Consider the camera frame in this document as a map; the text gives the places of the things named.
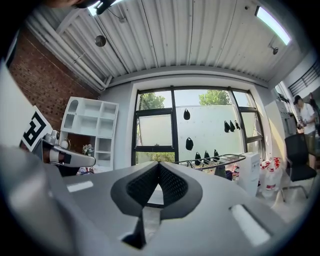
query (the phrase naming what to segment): black office chair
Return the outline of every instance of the black office chair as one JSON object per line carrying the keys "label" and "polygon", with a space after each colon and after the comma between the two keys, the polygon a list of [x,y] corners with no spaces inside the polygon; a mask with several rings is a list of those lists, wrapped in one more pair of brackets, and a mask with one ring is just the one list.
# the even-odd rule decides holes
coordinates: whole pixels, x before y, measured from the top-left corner
{"label": "black office chair", "polygon": [[[286,173],[289,175],[292,182],[304,181],[314,178],[317,172],[307,165],[309,152],[305,135],[303,133],[295,134],[284,139],[287,162]],[[281,189],[283,201],[285,202],[284,190],[301,188],[308,198],[306,189],[301,185],[286,186]]]}

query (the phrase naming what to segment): bouquet of flowers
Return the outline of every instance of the bouquet of flowers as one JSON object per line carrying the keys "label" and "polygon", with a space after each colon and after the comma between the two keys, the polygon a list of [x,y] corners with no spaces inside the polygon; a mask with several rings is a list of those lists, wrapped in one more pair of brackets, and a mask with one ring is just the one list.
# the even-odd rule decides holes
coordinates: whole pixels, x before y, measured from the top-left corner
{"label": "bouquet of flowers", "polygon": [[88,145],[84,145],[82,148],[82,153],[87,155],[87,156],[91,156],[91,154],[94,152],[94,148],[92,147],[91,144]]}

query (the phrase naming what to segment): tree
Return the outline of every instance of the tree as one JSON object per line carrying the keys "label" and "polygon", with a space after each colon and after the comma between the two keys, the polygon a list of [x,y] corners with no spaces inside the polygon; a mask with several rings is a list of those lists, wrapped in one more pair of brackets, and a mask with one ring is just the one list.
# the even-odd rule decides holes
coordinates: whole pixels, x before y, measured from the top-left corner
{"label": "tree", "polygon": [[174,152],[136,152],[135,153],[135,162],[138,163],[139,157],[147,157],[150,161],[158,161],[158,162],[170,162],[173,163],[175,161],[175,153]]}
{"label": "tree", "polygon": [[228,92],[225,90],[207,90],[199,95],[200,105],[231,105]]}
{"label": "tree", "polygon": [[163,109],[165,97],[156,96],[154,92],[144,93],[140,96],[139,110]]}

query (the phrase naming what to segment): metal railing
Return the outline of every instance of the metal railing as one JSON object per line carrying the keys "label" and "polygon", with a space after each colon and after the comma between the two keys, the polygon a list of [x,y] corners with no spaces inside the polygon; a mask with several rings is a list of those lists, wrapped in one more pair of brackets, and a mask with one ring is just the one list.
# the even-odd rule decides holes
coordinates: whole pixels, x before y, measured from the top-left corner
{"label": "metal railing", "polygon": [[296,96],[320,76],[320,62],[317,60],[307,72],[288,87],[292,96]]}

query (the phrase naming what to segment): man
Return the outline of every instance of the man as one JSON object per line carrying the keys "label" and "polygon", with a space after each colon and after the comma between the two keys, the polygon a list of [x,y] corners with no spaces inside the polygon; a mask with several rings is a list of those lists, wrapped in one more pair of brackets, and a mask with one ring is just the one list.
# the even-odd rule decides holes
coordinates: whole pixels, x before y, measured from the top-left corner
{"label": "man", "polygon": [[316,136],[316,115],[312,106],[308,103],[304,103],[302,98],[297,95],[294,97],[294,104],[299,108],[301,121],[300,124],[304,127],[305,141],[309,151],[309,166],[316,169],[316,157],[315,154],[315,136]]}

